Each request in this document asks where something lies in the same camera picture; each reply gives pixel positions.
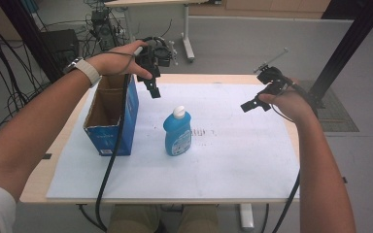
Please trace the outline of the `wristwatch with beige band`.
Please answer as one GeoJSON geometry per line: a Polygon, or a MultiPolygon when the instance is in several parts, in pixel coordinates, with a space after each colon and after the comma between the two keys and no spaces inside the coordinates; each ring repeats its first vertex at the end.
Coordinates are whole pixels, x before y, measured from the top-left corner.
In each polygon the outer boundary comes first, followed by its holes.
{"type": "Polygon", "coordinates": [[[101,80],[101,75],[98,73],[98,71],[82,57],[77,57],[74,59],[68,66],[64,68],[63,72],[68,74],[76,69],[80,70],[88,77],[91,87],[94,87],[101,80]]]}

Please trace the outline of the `grey device on stand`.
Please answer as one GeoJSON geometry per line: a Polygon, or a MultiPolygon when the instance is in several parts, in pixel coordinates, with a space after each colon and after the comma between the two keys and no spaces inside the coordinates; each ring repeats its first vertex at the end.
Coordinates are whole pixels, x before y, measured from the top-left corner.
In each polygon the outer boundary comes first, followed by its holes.
{"type": "Polygon", "coordinates": [[[118,45],[116,30],[111,24],[109,11],[93,11],[91,14],[92,32],[102,51],[111,50],[118,45]]]}

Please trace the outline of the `person's leg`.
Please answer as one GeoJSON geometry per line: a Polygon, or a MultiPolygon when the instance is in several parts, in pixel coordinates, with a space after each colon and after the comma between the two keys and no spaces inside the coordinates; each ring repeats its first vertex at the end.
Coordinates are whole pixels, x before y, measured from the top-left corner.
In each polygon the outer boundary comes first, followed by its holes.
{"type": "Polygon", "coordinates": [[[115,205],[107,233],[154,233],[159,223],[156,205],[115,205]]]}
{"type": "Polygon", "coordinates": [[[215,205],[186,205],[177,233],[220,233],[215,205]]]}

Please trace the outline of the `person's right leg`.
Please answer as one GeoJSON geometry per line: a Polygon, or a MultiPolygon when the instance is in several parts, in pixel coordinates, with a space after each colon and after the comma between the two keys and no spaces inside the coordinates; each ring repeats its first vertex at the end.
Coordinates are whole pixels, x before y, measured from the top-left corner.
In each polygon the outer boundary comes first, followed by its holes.
{"type": "Polygon", "coordinates": [[[177,233],[220,233],[215,205],[186,205],[177,233]]]}

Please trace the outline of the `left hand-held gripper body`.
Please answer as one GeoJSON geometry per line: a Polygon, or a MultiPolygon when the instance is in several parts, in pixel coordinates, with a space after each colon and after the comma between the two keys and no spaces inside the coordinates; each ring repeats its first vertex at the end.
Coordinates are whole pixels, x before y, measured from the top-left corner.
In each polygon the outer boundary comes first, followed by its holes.
{"type": "Polygon", "coordinates": [[[147,37],[143,39],[147,43],[136,55],[135,62],[142,68],[149,71],[154,78],[160,76],[160,67],[169,67],[172,63],[178,64],[177,51],[174,49],[174,42],[166,42],[161,37],[147,37]]]}

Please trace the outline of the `blue cardboard box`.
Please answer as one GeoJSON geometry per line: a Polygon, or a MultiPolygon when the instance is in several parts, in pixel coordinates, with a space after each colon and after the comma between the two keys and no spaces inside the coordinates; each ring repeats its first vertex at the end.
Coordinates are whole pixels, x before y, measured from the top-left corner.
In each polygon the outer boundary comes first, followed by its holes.
{"type": "Polygon", "coordinates": [[[119,143],[118,155],[131,154],[139,109],[132,75],[106,76],[98,83],[84,130],[99,154],[110,156],[119,143]]]}

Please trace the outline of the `white paper sheet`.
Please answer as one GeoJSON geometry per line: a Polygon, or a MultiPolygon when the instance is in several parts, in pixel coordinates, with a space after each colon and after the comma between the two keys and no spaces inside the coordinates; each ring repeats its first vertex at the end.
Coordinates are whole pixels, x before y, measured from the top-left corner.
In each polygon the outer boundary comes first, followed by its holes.
{"type": "Polygon", "coordinates": [[[240,202],[288,197],[299,165],[284,120],[241,104],[259,84],[163,83],[153,99],[137,87],[139,109],[132,152],[111,159],[84,131],[82,111],[61,153],[47,192],[50,199],[240,202]],[[170,156],[164,120],[178,106],[191,115],[190,149],[170,156]]]}

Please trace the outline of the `black computer case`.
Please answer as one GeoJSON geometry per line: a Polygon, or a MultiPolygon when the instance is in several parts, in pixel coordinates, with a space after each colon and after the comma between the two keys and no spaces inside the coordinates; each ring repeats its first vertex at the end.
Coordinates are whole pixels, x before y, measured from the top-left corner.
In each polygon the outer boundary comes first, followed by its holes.
{"type": "Polygon", "coordinates": [[[79,56],[79,41],[73,29],[42,32],[41,36],[60,69],[79,56]]]}

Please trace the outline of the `person's left leg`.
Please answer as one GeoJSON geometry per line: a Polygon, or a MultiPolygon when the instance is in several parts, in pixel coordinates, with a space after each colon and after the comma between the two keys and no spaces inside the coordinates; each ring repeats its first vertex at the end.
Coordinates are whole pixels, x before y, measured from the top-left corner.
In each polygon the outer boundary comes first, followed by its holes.
{"type": "Polygon", "coordinates": [[[156,205],[115,205],[107,233],[154,233],[159,223],[156,205]]]}

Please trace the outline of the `blue bottle with white cap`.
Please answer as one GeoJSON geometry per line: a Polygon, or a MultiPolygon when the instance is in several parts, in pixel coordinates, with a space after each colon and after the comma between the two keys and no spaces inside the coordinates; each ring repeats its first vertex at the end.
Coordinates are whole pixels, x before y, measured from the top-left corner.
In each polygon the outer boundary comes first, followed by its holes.
{"type": "Polygon", "coordinates": [[[168,155],[177,156],[186,152],[191,146],[191,116],[184,106],[178,106],[164,120],[165,149],[168,155]]]}

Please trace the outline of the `black metal post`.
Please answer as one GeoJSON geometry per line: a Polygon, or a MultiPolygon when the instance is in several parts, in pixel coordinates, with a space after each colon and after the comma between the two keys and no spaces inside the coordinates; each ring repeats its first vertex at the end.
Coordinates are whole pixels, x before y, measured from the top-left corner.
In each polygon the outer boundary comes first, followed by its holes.
{"type": "Polygon", "coordinates": [[[313,107],[320,108],[322,106],[322,99],[326,92],[372,28],[373,0],[368,0],[310,88],[308,95],[313,107]]]}
{"type": "Polygon", "coordinates": [[[0,0],[0,8],[22,41],[27,45],[49,81],[51,83],[58,81],[63,76],[63,73],[45,44],[35,20],[25,9],[21,0],[0,0]]]}

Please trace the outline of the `person's left hand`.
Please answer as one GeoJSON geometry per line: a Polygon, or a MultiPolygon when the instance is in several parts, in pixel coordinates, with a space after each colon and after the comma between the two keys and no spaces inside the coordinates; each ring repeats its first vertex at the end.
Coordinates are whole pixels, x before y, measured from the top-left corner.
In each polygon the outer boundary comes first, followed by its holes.
{"type": "Polygon", "coordinates": [[[115,74],[135,74],[150,80],[153,75],[135,62],[135,51],[145,47],[143,41],[135,41],[122,47],[113,48],[107,52],[97,54],[87,60],[101,76],[115,74]]]}

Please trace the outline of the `grey grid floor mat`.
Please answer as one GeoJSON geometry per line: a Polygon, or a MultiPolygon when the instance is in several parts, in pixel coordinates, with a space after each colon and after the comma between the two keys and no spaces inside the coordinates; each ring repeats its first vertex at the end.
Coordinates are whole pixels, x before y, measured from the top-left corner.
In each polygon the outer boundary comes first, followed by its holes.
{"type": "Polygon", "coordinates": [[[330,88],[317,107],[319,121],[324,132],[358,132],[359,129],[330,88]]]}

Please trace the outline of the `white table leg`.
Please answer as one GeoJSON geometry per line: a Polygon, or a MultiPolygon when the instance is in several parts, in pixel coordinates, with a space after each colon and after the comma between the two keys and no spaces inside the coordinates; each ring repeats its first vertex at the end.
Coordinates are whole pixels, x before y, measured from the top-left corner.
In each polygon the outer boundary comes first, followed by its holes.
{"type": "Polygon", "coordinates": [[[239,205],[239,216],[241,222],[241,228],[244,231],[254,230],[254,215],[252,205],[244,203],[239,205]]]}

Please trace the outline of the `wooden cabinet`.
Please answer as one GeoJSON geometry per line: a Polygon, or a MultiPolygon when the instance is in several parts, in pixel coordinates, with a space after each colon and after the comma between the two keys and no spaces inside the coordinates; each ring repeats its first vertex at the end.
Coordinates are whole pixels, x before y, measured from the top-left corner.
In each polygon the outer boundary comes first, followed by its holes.
{"type": "Polygon", "coordinates": [[[321,18],[331,0],[220,0],[215,4],[192,4],[192,16],[321,18]]]}

